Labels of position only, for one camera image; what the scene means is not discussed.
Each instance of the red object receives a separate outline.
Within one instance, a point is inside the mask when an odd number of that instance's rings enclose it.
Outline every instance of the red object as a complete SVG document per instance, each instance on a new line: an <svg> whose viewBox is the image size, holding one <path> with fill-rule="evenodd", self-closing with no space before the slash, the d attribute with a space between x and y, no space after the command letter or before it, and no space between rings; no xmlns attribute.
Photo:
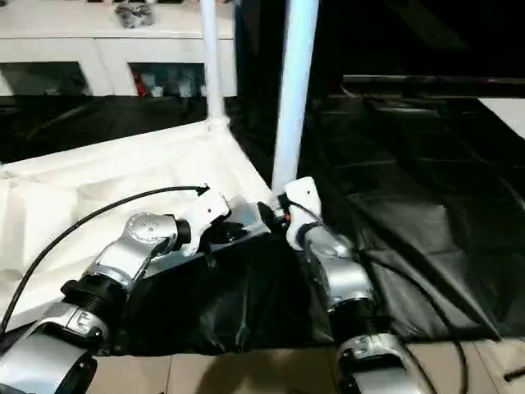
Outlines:
<svg viewBox="0 0 525 394"><path fill-rule="evenodd" d="M139 97L146 97L148 95L148 90L146 85L140 79L140 74L137 71L132 71L133 79L135 80L135 86L137 87L137 95Z"/></svg>

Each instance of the white pvc pipe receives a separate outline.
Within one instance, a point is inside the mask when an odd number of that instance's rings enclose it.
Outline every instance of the white pvc pipe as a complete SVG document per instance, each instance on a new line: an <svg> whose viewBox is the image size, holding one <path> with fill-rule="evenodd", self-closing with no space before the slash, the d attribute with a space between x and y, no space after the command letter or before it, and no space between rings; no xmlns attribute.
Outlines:
<svg viewBox="0 0 525 394"><path fill-rule="evenodd" d="M272 191L297 177L319 0L290 0Z"/></svg>
<svg viewBox="0 0 525 394"><path fill-rule="evenodd" d="M200 0L204 35L204 71L206 74L206 98L208 118L222 119L225 116L221 90L221 71L217 38L215 0Z"/></svg>

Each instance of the black plastic sheet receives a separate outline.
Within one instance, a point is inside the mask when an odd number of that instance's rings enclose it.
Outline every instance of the black plastic sheet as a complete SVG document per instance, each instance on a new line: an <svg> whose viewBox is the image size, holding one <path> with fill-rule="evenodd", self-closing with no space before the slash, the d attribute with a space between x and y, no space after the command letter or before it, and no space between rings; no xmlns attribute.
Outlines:
<svg viewBox="0 0 525 394"><path fill-rule="evenodd" d="M27 111L12 109L0 160L10 161L13 146L42 154L46 141L50 153L181 124L169 99L71 106L41 116L38 132L13 115ZM184 113L203 116L199 107ZM232 113L232 130L269 181L272 119L241 115ZM326 221L356 244L405 340L450 333L413 285L375 261L419 282L462 339L518 337L525 334L523 152L525 141L477 100L338 99L308 110L299 170L314 177ZM221 354L331 341L315 277L282 236L257 237L216 259L215 268L199 259L144 280L112 353Z"/></svg>

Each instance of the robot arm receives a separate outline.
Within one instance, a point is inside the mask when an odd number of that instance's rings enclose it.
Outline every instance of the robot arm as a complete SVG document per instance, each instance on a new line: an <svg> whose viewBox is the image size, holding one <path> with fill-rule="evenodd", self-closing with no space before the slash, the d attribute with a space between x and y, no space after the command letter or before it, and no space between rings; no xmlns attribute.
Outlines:
<svg viewBox="0 0 525 394"><path fill-rule="evenodd" d="M290 214L288 243L305 253L322 279L326 311L338 346L337 361L344 377L340 391L420 394L408 372L409 354L390 333L388 320L379 315L373 284L354 256L350 241L317 220L321 201L313 179L292 181L279 201Z"/></svg>
<svg viewBox="0 0 525 394"><path fill-rule="evenodd" d="M224 197L209 190L182 219L151 213L131 217L82 278L62 287L64 299L0 358L0 393L86 392L97 368L93 355L116 329L151 259L173 250L195 254L204 231L229 212Z"/></svg>

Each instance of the glass cabinet door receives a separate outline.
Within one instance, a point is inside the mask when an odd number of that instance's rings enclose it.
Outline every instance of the glass cabinet door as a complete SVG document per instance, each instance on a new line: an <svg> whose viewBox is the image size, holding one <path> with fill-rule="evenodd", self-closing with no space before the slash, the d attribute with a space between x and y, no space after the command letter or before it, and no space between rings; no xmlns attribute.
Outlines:
<svg viewBox="0 0 525 394"><path fill-rule="evenodd" d="M0 73L13 95L93 95L78 62L0 63Z"/></svg>
<svg viewBox="0 0 525 394"><path fill-rule="evenodd" d="M130 63L138 96L172 96L180 99L206 95L204 64Z"/></svg>

